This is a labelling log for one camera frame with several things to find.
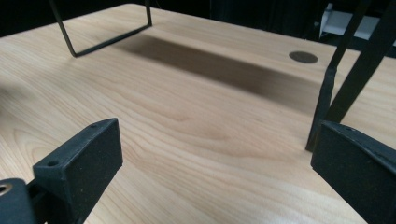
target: wooden table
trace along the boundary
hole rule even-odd
[[[154,26],[74,59],[56,24],[0,39],[0,178],[119,118],[124,164],[87,223],[364,223],[304,150],[333,47],[152,10]],[[145,24],[125,5],[65,23],[76,49]],[[314,64],[289,58],[314,53]],[[338,90],[358,52],[339,67]],[[344,124],[396,147],[395,60]]]

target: dark background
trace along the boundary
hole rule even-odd
[[[64,20],[122,4],[144,0],[56,0]],[[225,21],[282,35],[337,45],[340,36],[319,38],[321,15],[329,2],[336,10],[353,12],[359,0],[151,0],[152,7]],[[373,0],[370,16],[380,17],[389,0]],[[0,0],[0,37],[51,24],[55,18],[48,0]],[[366,41],[355,38],[350,47],[360,50]],[[396,56],[396,50],[390,56]]]

